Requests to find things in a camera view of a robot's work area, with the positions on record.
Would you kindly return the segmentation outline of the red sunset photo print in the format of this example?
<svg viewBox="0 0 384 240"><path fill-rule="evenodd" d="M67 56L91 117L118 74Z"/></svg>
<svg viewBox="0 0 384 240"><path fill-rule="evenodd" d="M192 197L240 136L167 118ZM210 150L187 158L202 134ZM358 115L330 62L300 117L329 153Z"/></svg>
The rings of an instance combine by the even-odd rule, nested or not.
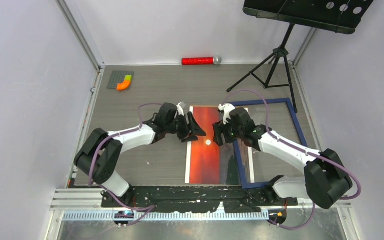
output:
<svg viewBox="0 0 384 240"><path fill-rule="evenodd" d="M191 106L198 125L206 132L197 141L187 144L185 183L193 185L240 185L241 176L247 183L255 182L253 149L242 141L238 146L213 142L213 123L223 119L214 106Z"/></svg>

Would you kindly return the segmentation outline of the blue wooden picture frame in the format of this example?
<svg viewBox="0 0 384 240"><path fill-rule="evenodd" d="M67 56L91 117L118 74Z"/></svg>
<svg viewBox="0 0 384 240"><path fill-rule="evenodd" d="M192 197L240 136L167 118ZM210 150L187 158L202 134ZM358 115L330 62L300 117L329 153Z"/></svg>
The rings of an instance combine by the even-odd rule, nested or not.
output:
<svg viewBox="0 0 384 240"><path fill-rule="evenodd" d="M299 143L295 143L291 140L286 139L283 136L280 136L275 131L271 131L269 133L266 133L262 137L261 146L263 152L285 161L286 163L299 170L301 173L304 173L304 167L306 166L309 157L305 155L304 152L300 152L299 150L297 150L296 147L305 151L309 150L309 148L300 123L298 121L297 115L293 108L293 103L291 102L290 98L268 99L266 103L285 103L287 105L290 117L292 119L295 131L299 139ZM240 179L241 187L243 189L257 189L263 188L264 186L268 185L269 183L267 181L249 182L247 180L246 169L243 165L243 158L241 156L242 151L240 149L240 143L236 140L232 144L234 149L234 156L237 162L238 176Z"/></svg>

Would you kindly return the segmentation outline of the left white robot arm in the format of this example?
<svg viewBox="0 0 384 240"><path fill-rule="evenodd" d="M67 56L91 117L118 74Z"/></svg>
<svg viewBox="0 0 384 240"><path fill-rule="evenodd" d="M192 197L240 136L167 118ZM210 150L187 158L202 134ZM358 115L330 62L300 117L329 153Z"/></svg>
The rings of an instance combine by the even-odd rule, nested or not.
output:
<svg viewBox="0 0 384 240"><path fill-rule="evenodd" d="M116 171L122 153L163 140L167 134L177 135L183 143L197 141L207 134L191 112L185 113L182 104L165 102L158 112L138 126L119 131L96 128L74 157L73 164L88 176L90 184L96 183L114 194L121 207L133 202L131 185Z"/></svg>

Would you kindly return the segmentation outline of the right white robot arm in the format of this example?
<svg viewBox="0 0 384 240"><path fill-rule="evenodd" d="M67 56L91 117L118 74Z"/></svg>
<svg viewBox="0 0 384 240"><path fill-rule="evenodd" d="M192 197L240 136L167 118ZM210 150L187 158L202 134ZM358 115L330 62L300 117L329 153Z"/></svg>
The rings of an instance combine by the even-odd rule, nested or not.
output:
<svg viewBox="0 0 384 240"><path fill-rule="evenodd" d="M247 147L269 154L299 170L302 177L279 175L267 184L265 198L279 205L286 198L309 199L322 209L329 209L353 187L351 175L338 154L318 151L291 141L266 125L257 125L243 107L220 104L222 120L213 124L213 141L222 146L242 141Z"/></svg>

